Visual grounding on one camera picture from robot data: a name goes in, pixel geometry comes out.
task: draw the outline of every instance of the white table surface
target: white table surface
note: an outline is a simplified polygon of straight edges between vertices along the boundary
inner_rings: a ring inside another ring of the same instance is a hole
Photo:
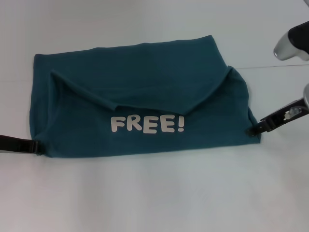
[[[209,34],[260,119],[309,83],[307,63],[272,54],[308,20],[302,0],[0,0],[0,134],[30,138],[37,53]],[[308,135],[304,117],[260,145],[95,159],[0,153],[0,231],[307,232]]]

